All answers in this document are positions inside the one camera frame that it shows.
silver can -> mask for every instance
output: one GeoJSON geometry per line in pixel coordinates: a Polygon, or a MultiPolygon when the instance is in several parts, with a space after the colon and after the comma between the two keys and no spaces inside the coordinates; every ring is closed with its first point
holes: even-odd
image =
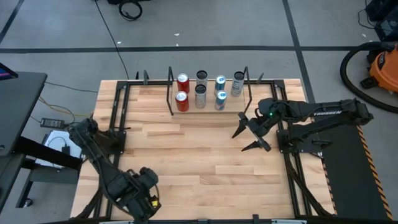
{"type": "Polygon", "coordinates": [[[226,79],[225,79],[225,76],[224,76],[224,75],[219,75],[219,76],[217,76],[216,81],[215,81],[215,86],[214,86],[214,94],[215,94],[215,95],[217,95],[217,93],[218,93],[220,90],[224,90],[224,88],[225,88],[225,81],[226,81],[226,79]]]}
{"type": "Polygon", "coordinates": [[[226,92],[224,90],[221,90],[217,93],[216,105],[215,105],[216,110],[223,110],[225,108],[225,102],[226,102],[226,92]]]}
{"type": "Polygon", "coordinates": [[[206,106],[206,87],[202,84],[195,87],[195,106],[199,109],[206,106]]]}
{"type": "Polygon", "coordinates": [[[235,72],[232,80],[231,96],[238,97],[242,93],[244,83],[244,73],[235,72]]]}
{"type": "Polygon", "coordinates": [[[207,72],[200,70],[197,72],[197,85],[204,85],[207,87],[207,72]]]}

yellow and black stripe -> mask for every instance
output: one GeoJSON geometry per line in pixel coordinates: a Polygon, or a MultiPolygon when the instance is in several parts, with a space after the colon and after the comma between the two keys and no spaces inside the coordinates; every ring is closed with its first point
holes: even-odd
{"type": "Polygon", "coordinates": [[[360,136],[361,141],[362,141],[363,148],[365,149],[366,157],[368,158],[369,166],[370,166],[370,168],[372,170],[374,181],[375,181],[375,183],[377,185],[377,189],[379,190],[379,193],[380,193],[380,198],[383,201],[384,208],[386,209],[387,217],[390,220],[393,220],[393,217],[392,217],[392,214],[391,214],[391,209],[388,206],[388,202],[387,202],[386,196],[384,195],[383,188],[381,187],[381,182],[379,180],[379,176],[377,174],[376,167],[374,166],[374,163],[373,163],[373,160],[372,160],[372,156],[371,156],[371,152],[369,151],[368,145],[366,144],[365,137],[363,136],[362,128],[360,126],[357,126],[357,128],[358,128],[359,136],[360,136]]]}
{"type": "Polygon", "coordinates": [[[329,188],[329,194],[330,194],[330,198],[331,198],[331,203],[333,204],[333,209],[335,210],[335,215],[337,215],[336,204],[335,204],[335,201],[333,199],[333,194],[331,192],[330,181],[329,181],[329,177],[328,177],[328,171],[326,171],[326,165],[325,165],[323,160],[322,160],[322,164],[323,164],[323,171],[325,172],[326,183],[328,184],[328,188],[329,188]]]}

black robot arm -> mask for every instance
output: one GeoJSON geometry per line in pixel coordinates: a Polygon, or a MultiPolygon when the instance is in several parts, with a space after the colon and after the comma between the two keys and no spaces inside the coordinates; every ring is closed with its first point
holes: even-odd
{"type": "Polygon", "coordinates": [[[327,119],[306,125],[291,125],[289,141],[294,142],[302,141],[313,133],[344,124],[365,125],[373,119],[373,115],[369,113],[366,105],[356,99],[329,103],[306,103],[304,101],[266,98],[260,100],[258,105],[259,107],[255,110],[256,118],[248,119],[242,112],[238,114],[241,119],[239,120],[238,129],[232,138],[244,131],[246,127],[257,138],[257,141],[245,147],[243,151],[254,147],[262,147],[266,151],[270,151],[270,145],[262,137],[279,121],[286,121],[292,124],[306,121],[309,117],[330,116],[327,119]]]}
{"type": "Polygon", "coordinates": [[[158,176],[148,168],[139,174],[133,170],[123,172],[108,159],[112,146],[118,144],[112,132],[98,130],[93,119],[85,119],[68,130],[70,139],[84,153],[97,173],[104,196],[120,210],[134,217],[134,223],[147,221],[160,208],[159,199],[150,195],[150,189],[158,183],[158,176]]]}

wooden table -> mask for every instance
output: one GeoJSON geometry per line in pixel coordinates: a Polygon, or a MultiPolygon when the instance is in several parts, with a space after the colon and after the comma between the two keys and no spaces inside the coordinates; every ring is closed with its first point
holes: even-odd
{"type": "MultiPolygon", "coordinates": [[[[305,100],[299,79],[284,81],[288,99],[305,100]]],[[[102,81],[99,88],[94,119],[102,130],[109,126],[116,82],[102,81]]],[[[171,116],[165,102],[166,91],[166,86],[131,87],[126,117],[126,127],[131,129],[127,130],[126,150],[119,163],[121,170],[138,171],[146,166],[158,174],[162,208],[153,220],[250,219],[253,214],[260,218],[294,217],[276,126],[264,138],[272,147],[270,152],[263,149],[241,152],[255,138],[245,130],[231,139],[238,126],[236,113],[171,116]]],[[[254,116],[260,99],[272,97],[271,89],[252,85],[252,96],[248,117],[254,116]]],[[[244,99],[249,100],[246,86],[244,99]]],[[[333,213],[321,160],[309,154],[301,154],[301,159],[308,188],[333,213]]],[[[83,210],[97,188],[98,175],[86,162],[81,168],[71,217],[83,210]]],[[[296,189],[304,214],[301,193],[296,189]]],[[[112,219],[132,217],[113,208],[112,219]]]]}

soda can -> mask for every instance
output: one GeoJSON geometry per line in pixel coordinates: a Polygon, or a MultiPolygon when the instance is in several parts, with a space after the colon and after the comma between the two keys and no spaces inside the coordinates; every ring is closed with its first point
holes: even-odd
{"type": "Polygon", "coordinates": [[[202,84],[195,87],[195,106],[199,109],[206,106],[206,87],[202,84]]]}
{"type": "Polygon", "coordinates": [[[181,73],[177,77],[177,87],[179,91],[189,93],[189,78],[187,74],[181,73]]]}
{"type": "Polygon", "coordinates": [[[244,73],[235,72],[234,78],[232,80],[231,96],[238,97],[243,90],[244,73]]]}
{"type": "Polygon", "coordinates": [[[225,87],[225,76],[224,75],[219,75],[219,76],[217,76],[217,78],[216,78],[216,81],[215,81],[215,86],[214,86],[214,94],[215,95],[217,95],[217,93],[220,91],[220,90],[224,90],[224,87],[225,87]]]}
{"type": "Polygon", "coordinates": [[[203,70],[197,72],[197,85],[201,84],[207,87],[207,72],[203,70]]]}
{"type": "Polygon", "coordinates": [[[179,111],[187,111],[189,109],[188,95],[184,91],[179,91],[175,95],[175,102],[179,111]]]}
{"type": "Polygon", "coordinates": [[[225,107],[225,101],[226,101],[226,92],[224,90],[221,90],[217,93],[216,97],[216,110],[223,110],[225,107]]]}

